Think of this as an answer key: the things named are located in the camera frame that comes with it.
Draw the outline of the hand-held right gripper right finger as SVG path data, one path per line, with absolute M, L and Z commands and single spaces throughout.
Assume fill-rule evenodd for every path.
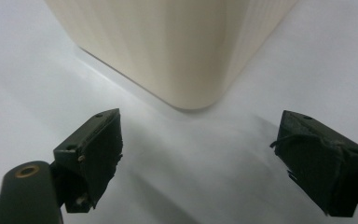
M 358 144 L 312 117 L 285 110 L 270 145 L 289 177 L 331 217 L 358 206 Z

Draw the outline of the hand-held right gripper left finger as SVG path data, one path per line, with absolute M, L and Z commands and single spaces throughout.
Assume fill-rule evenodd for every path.
M 120 112 L 100 112 L 53 150 L 52 176 L 58 203 L 69 213 L 94 208 L 122 158 Z

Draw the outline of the cream ribbed plastic container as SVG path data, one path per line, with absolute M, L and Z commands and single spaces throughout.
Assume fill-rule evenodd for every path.
M 83 50 L 165 103 L 214 104 L 298 0 L 45 0 Z

